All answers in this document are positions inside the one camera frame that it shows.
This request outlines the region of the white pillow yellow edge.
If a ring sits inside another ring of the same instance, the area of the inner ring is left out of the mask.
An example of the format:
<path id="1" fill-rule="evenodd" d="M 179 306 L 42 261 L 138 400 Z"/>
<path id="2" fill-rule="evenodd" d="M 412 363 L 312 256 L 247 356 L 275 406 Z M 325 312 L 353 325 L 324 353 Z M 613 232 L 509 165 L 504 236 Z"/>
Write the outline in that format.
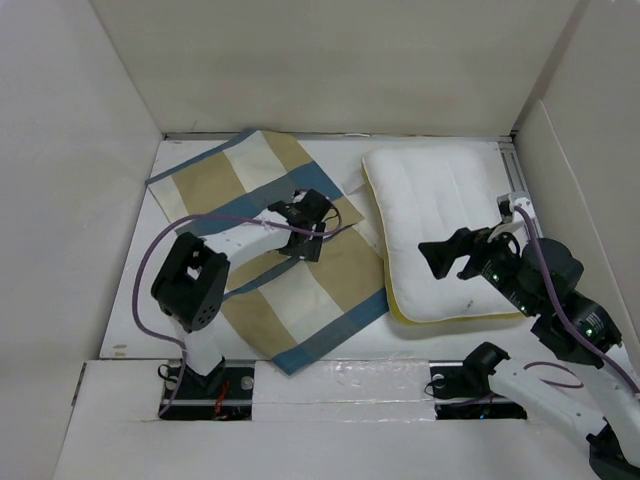
<path id="1" fill-rule="evenodd" d="M 469 318 L 516 318 L 517 310 L 486 281 L 435 279 L 418 250 L 500 220 L 499 196 L 509 178 L 494 142 L 379 148 L 362 158 L 386 254 L 385 286 L 391 314 L 409 324 Z"/>

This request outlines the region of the plaid beige blue pillowcase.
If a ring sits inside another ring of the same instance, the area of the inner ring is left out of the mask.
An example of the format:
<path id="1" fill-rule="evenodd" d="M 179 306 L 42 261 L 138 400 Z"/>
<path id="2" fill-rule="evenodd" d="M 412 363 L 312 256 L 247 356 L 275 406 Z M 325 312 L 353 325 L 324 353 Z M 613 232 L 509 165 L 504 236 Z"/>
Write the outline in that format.
<path id="1" fill-rule="evenodd" d="M 388 312 L 378 234 L 294 136 L 245 130 L 153 175 L 147 186 L 168 221 L 197 217 L 180 233 L 203 237 L 209 248 L 225 254 L 242 239 L 217 234 L 275 202 L 290 201 L 299 190 L 314 189 L 338 209 L 328 227 L 343 230 L 323 241 L 318 261 L 269 251 L 230 271 L 220 314 L 187 337 L 193 367 L 204 366 L 207 333 L 229 355 L 230 343 L 219 331 L 223 322 L 292 375 Z"/>

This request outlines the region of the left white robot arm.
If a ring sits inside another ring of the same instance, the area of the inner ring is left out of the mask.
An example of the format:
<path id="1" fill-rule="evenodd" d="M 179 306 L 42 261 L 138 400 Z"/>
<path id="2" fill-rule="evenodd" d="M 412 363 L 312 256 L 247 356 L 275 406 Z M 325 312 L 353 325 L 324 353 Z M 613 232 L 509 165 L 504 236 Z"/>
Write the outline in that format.
<path id="1" fill-rule="evenodd" d="M 223 384 L 225 359 L 213 337 L 227 281 L 232 272 L 275 251 L 298 260 L 319 260 L 326 217 L 336 210 L 320 192 L 296 191 L 290 202 L 277 201 L 254 218 L 221 215 L 234 225 L 206 239 L 189 231 L 174 241 L 152 287 L 151 296 L 174 324 L 185 356 L 184 378 L 201 396 Z"/>

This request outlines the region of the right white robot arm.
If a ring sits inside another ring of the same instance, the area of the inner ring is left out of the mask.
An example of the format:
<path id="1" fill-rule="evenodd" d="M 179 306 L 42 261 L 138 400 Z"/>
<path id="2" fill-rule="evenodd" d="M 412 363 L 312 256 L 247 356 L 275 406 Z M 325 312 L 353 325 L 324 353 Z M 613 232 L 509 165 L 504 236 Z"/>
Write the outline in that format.
<path id="1" fill-rule="evenodd" d="M 537 340 L 593 398 L 583 407 L 529 373 L 501 347 L 484 342 L 458 367 L 458 379 L 479 397 L 500 396 L 546 421 L 587 454 L 600 479 L 639 476 L 639 385 L 609 356 L 622 335 L 606 309 L 576 289 L 584 267 L 562 243 L 534 236 L 520 246 L 501 227 L 457 230 L 418 249 L 436 279 L 461 257 L 461 280 L 486 280 L 516 309 L 534 318 Z"/>

